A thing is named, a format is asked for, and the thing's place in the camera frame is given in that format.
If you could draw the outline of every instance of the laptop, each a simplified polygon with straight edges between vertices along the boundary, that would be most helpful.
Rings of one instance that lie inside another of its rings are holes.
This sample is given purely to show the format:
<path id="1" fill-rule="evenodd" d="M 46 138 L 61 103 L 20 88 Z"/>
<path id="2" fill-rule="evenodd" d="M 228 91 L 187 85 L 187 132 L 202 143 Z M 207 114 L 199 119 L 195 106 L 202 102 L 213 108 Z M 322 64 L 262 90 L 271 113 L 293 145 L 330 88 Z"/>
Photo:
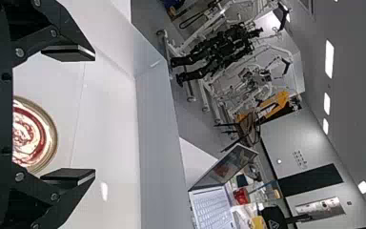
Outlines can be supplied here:
<path id="1" fill-rule="evenodd" d="M 237 229 L 225 184 L 257 155 L 237 143 L 189 189 L 197 229 Z"/>

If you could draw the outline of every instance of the white ceiling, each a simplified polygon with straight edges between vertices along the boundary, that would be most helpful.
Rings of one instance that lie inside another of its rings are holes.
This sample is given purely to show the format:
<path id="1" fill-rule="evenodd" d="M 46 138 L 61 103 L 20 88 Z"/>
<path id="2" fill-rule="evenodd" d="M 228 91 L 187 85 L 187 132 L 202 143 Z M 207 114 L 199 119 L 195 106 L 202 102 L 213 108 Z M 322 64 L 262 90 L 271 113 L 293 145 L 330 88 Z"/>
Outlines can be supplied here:
<path id="1" fill-rule="evenodd" d="M 366 180 L 366 1 L 315 0 L 315 18 L 298 0 L 290 30 L 301 50 L 306 101 L 322 124 L 330 124 L 329 138 L 356 184 Z M 325 74 L 325 43 L 335 46 L 333 79 Z M 332 100 L 323 109 L 324 94 Z"/>

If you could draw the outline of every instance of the keyboard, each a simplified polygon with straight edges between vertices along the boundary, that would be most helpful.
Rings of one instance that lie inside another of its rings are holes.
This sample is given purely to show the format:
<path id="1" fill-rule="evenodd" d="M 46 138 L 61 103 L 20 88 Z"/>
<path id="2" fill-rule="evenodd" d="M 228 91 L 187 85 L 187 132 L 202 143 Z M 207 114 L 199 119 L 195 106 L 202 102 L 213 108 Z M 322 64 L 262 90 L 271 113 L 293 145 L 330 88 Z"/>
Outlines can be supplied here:
<path id="1" fill-rule="evenodd" d="M 194 200 L 198 229 L 220 229 L 231 222 L 230 203 L 224 192 L 202 196 Z"/>

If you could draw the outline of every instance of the black robot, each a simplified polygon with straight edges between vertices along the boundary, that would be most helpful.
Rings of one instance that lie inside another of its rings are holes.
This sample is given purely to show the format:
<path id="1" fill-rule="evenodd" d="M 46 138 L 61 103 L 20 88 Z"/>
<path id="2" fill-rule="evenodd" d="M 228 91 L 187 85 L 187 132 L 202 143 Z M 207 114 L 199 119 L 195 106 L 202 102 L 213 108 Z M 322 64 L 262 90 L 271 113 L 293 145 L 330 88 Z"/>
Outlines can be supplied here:
<path id="1" fill-rule="evenodd" d="M 232 63 L 254 51 L 251 39 L 259 37 L 263 29 L 247 31 L 243 23 L 231 26 L 226 31 L 220 31 L 215 37 L 200 42 L 189 55 L 171 59 L 172 68 L 192 65 L 200 60 L 206 60 L 207 65 L 193 72 L 181 73 L 177 83 L 201 79 L 207 73 L 215 74 L 218 70 L 228 68 Z"/>

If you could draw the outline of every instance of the monitor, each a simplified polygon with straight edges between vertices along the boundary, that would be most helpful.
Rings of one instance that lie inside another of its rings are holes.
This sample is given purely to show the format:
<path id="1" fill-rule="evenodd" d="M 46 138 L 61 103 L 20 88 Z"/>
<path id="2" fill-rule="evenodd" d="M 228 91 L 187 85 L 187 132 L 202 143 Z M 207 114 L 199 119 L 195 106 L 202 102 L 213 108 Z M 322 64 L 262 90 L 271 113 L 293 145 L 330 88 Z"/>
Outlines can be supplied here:
<path id="1" fill-rule="evenodd" d="M 235 144 L 189 191 L 224 185 L 246 165 L 252 163 L 257 155 L 256 151 L 239 143 Z"/>

